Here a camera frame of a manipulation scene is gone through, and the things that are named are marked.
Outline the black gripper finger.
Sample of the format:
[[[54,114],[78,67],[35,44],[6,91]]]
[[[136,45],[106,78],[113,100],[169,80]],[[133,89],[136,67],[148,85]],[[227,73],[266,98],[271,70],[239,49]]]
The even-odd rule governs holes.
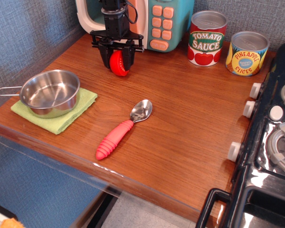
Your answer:
[[[114,50],[110,46],[102,44],[102,43],[99,43],[98,49],[100,51],[100,55],[101,55],[104,66],[110,69],[110,58]]]
[[[134,63],[135,49],[133,47],[124,47],[122,49],[123,66],[126,71],[130,70]]]

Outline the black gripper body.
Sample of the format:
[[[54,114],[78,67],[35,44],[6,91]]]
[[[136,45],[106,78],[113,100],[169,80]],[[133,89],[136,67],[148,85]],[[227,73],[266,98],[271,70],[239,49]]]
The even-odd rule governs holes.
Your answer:
[[[108,45],[113,49],[122,49],[130,45],[135,51],[143,52],[143,35],[130,31],[130,24],[134,22],[129,18],[127,8],[116,10],[101,9],[104,16],[104,30],[92,30],[92,46],[100,47],[101,44]]]

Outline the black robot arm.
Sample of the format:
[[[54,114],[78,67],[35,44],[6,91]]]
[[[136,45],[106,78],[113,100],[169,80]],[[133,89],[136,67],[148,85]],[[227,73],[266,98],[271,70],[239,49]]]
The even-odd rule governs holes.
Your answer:
[[[143,52],[143,35],[130,30],[131,20],[128,7],[134,5],[127,0],[101,0],[105,30],[92,30],[92,47],[100,52],[103,64],[117,76],[126,76],[134,63],[136,51]]]

